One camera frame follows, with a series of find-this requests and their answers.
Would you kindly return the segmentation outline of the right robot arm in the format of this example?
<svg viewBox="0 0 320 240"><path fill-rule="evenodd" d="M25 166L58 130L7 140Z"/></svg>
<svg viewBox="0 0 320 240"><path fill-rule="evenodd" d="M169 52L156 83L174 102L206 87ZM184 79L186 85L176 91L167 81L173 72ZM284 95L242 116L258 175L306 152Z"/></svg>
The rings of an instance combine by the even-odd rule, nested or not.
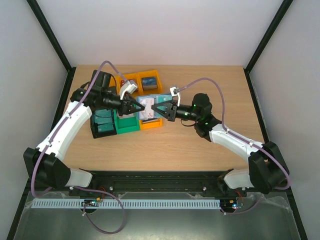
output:
<svg viewBox="0 0 320 240"><path fill-rule="evenodd" d="M254 141L229 130L212 114L207 94L197 93L191 105L168 100L151 108L171 122L176 119L193 121L194 129L201 138L227 148L247 162L247 169L231 168L218 177L218 191L222 195L229 196L235 189L247 188L268 194L274 189L288 187L289 170L279 147L274 142Z"/></svg>

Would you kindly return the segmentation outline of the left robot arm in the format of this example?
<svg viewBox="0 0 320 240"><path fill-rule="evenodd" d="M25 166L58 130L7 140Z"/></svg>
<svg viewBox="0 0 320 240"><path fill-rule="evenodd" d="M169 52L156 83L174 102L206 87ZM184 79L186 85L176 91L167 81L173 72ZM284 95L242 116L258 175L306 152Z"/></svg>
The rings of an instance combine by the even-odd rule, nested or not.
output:
<svg viewBox="0 0 320 240"><path fill-rule="evenodd" d="M119 93L109 89L111 74L96 71L91 81L75 90L65 113L49 135L36 147L27 148L23 159L31 179L31 189L40 182L49 188L87 188L93 175L63 163L67 150L83 124L96 110L115 110L120 116L143 111L132 93L138 89L134 80L125 80Z"/></svg>

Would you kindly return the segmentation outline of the white pink flower card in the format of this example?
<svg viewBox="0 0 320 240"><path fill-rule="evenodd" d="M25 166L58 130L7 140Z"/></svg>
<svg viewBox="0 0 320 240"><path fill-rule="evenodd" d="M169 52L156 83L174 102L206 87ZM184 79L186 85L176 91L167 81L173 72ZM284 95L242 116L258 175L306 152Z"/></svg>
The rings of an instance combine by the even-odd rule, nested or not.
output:
<svg viewBox="0 0 320 240"><path fill-rule="evenodd" d="M139 103L144 106L144 110L139 112L140 120L150 120L154 118L154 111L152 110L152 105L155 99L152 97L140 98Z"/></svg>

